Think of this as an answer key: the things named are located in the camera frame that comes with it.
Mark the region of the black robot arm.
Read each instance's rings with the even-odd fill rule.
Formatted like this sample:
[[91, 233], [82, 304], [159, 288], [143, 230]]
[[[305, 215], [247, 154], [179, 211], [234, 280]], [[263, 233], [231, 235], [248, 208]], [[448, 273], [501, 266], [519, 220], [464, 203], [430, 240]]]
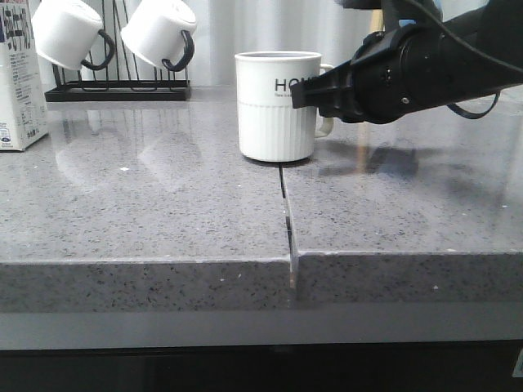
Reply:
[[479, 119], [459, 103], [522, 83], [522, 3], [489, 1], [443, 20], [434, 1], [342, 1], [382, 10], [385, 29], [369, 34], [352, 58], [291, 87], [295, 109], [316, 107], [345, 123], [391, 123], [446, 106]]

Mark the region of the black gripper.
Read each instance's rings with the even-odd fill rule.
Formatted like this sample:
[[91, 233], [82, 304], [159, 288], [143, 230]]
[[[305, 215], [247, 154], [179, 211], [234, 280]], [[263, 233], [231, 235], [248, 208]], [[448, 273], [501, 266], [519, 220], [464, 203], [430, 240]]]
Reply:
[[390, 123], [449, 103], [449, 37], [407, 25], [341, 65], [290, 87], [294, 109], [344, 123]]

